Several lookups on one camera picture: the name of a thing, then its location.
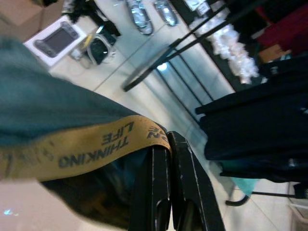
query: white tile floor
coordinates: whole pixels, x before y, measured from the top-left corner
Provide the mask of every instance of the white tile floor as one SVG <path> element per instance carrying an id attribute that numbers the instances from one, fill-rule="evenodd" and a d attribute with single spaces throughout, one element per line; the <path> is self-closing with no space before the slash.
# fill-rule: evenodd
<path id="1" fill-rule="evenodd" d="M 229 178 L 220 177 L 219 168 L 214 164 L 209 165 L 205 160 L 203 150 L 206 135 L 198 129 L 189 115 L 183 113 L 182 106 L 165 87 L 156 72 L 152 72 L 145 81 L 133 90 L 127 93 L 123 92 L 121 85 L 136 68 L 149 62 L 155 54 L 188 32 L 184 22 L 180 19 L 178 26 L 168 27 L 155 11 L 154 1 L 144 0 L 143 2 L 155 28 L 154 34 L 147 37 L 141 35 L 134 27 L 124 3 L 118 0 L 96 0 L 96 2 L 122 33 L 115 45 L 117 48 L 115 59 L 109 64 L 102 64 L 86 70 L 70 57 L 66 57 L 51 70 L 51 73 L 65 77 L 76 85 L 106 96 L 159 122 L 168 130 L 175 130 L 185 136 L 211 178 L 227 231 L 290 230 L 291 215 L 285 200 L 253 196 L 242 207 L 227 207 L 225 205 L 225 200 L 229 199 L 232 194 L 233 183 Z M 84 30 L 93 30 L 93 23 L 88 18 L 82 19 L 79 25 Z M 199 45 L 187 50 L 183 56 L 196 74 L 202 77 L 201 81 L 214 99 L 233 92 L 228 82 Z M 180 60 L 174 59 L 174 63 L 177 67 L 181 66 Z M 185 79 L 191 81 L 192 76 L 184 67 L 181 68 L 181 72 Z M 170 67 L 164 72 L 164 75 L 179 93 L 179 97 L 182 97 L 192 109 L 197 106 L 192 96 L 186 93 L 185 88 L 181 85 L 177 86 L 178 81 L 176 81 Z M 210 102 L 209 97 L 202 93 L 196 83 L 192 83 L 192 88 L 199 94 L 203 103 Z M 277 184 L 267 181 L 261 181 L 257 188 L 261 191 L 273 189 L 275 192 L 281 192 L 283 189 L 283 187 L 278 187 Z M 57 198 L 47 193 L 44 188 L 35 182 L 17 185 L 12 183 L 2 184 L 0 185 L 0 196 L 0 209 L 13 207 L 20 214 L 20 216 L 10 218 L 4 218 L 3 213 L 0 214 L 0 223 L 5 222 L 6 224 L 5 230 L 115 230 L 76 217 Z M 241 197 L 241 192 L 235 190 L 232 197 Z"/>

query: cardboard box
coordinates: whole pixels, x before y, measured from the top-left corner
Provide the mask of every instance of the cardboard box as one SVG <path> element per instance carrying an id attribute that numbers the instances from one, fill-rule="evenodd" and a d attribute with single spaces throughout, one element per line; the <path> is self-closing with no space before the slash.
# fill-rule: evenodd
<path id="1" fill-rule="evenodd" d="M 25 41 L 41 25 L 42 8 L 30 0 L 0 0 L 0 34 Z"/>
<path id="2" fill-rule="evenodd" d="M 279 44 L 266 48 L 259 52 L 259 56 L 264 63 L 279 59 L 281 56 L 291 53 L 290 50 L 283 51 Z"/>
<path id="3" fill-rule="evenodd" d="M 45 29 L 61 17 L 63 4 L 64 0 L 58 0 L 47 7 L 43 7 L 40 30 Z"/>

